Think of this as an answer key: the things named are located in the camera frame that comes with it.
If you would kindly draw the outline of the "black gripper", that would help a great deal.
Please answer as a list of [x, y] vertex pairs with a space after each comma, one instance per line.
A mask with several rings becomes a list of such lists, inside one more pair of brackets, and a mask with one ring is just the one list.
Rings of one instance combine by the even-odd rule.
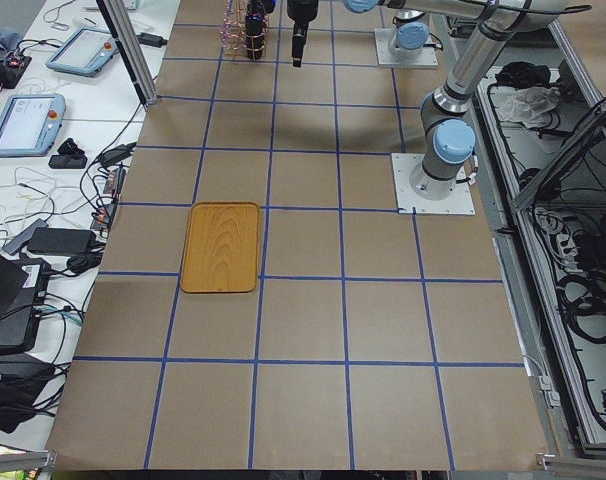
[[309, 23], [318, 15], [318, 0], [287, 0], [288, 17], [295, 23]]

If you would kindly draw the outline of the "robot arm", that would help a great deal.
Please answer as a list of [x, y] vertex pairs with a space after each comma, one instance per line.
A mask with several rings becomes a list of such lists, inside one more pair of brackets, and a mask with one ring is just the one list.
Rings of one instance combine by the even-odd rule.
[[[352, 13], [361, 14], [375, 6], [385, 5], [397, 11], [394, 17], [394, 29], [390, 48], [392, 50], [416, 50], [422, 48], [430, 36], [429, 26], [421, 21], [423, 12], [412, 12], [405, 7], [405, 1], [343, 1], [345, 8]], [[318, 15], [318, 1], [287, 1], [287, 15], [294, 22], [292, 32], [292, 60], [299, 65], [307, 42], [309, 24]]]
[[572, 6], [568, 1], [346, 1], [344, 5], [359, 14], [384, 5], [476, 21], [465, 50], [446, 80], [421, 107], [427, 149], [410, 175], [410, 186], [430, 201], [451, 195], [459, 170], [473, 154], [476, 137], [462, 117], [480, 80], [507, 41], [516, 33], [544, 28], [561, 15], [591, 9], [589, 5]]

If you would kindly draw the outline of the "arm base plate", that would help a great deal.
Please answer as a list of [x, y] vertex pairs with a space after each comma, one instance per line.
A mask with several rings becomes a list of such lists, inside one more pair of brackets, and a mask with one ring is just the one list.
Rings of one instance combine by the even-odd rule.
[[397, 212], [418, 215], [473, 216], [475, 207], [465, 168], [455, 179], [435, 180], [423, 170], [423, 154], [391, 155]]
[[430, 30], [425, 24], [404, 24], [399, 28], [374, 30], [380, 67], [436, 69], [436, 48], [429, 44]]

